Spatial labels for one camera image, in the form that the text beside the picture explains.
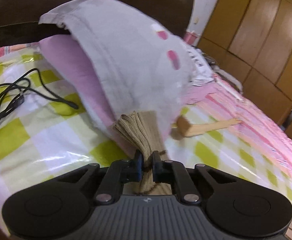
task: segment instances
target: purple pillow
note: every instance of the purple pillow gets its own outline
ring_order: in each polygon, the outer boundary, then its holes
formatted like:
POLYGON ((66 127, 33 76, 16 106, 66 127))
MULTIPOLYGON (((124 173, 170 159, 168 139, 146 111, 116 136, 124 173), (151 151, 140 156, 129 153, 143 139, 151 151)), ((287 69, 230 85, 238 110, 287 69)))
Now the purple pillow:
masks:
POLYGON ((111 126, 115 119, 92 62, 71 35, 54 35, 39 42, 45 59, 78 92, 94 126, 113 139, 129 156, 135 149, 111 126))

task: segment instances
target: wooden block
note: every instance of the wooden block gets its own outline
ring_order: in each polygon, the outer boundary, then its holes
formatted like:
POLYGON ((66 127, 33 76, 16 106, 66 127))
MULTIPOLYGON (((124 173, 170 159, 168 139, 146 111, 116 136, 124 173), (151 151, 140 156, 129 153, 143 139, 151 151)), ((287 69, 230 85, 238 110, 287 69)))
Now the wooden block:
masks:
POLYGON ((240 123, 241 121, 233 118, 226 121, 219 121, 214 123, 205 123, 205 124, 191 124, 184 116, 180 116, 177 119, 177 128, 179 132, 184 137, 192 137, 196 135, 204 134, 208 131, 218 130, 222 128, 227 128, 231 125, 240 123))

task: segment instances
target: screw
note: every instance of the screw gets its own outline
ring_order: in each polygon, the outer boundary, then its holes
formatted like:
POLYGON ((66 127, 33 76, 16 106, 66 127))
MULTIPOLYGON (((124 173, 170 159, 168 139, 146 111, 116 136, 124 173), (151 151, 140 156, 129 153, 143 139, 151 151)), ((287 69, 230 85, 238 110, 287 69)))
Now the screw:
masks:
POLYGON ((187 202, 196 202, 199 200, 199 196, 196 194, 186 194, 184 195, 184 200, 187 202))
POLYGON ((111 199, 112 199, 112 197, 109 194, 98 194, 96 196, 96 200, 98 200, 99 202, 108 202, 111 199))

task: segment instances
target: checkered bedsheet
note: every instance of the checkered bedsheet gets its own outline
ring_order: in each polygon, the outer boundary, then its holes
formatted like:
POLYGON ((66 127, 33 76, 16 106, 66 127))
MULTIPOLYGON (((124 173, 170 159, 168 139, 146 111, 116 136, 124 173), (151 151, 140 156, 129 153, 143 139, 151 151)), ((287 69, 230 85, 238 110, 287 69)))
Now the checkered bedsheet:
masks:
MULTIPOLYGON (((0 123, 0 227, 4 230, 1 207, 13 193, 87 163, 109 166, 127 158, 91 125, 75 89, 42 57, 37 46, 1 57, 0 83, 13 82, 34 67, 40 69, 47 87, 80 107, 74 110, 28 92, 25 102, 0 123)), ((36 73, 28 77, 33 88, 47 94, 36 73)), ((216 121, 197 106, 185 107, 182 114, 195 123, 216 121)), ((192 138, 180 138, 173 129, 165 146, 170 158, 186 167, 205 163, 277 190, 292 202, 292 179, 230 129, 192 138)))

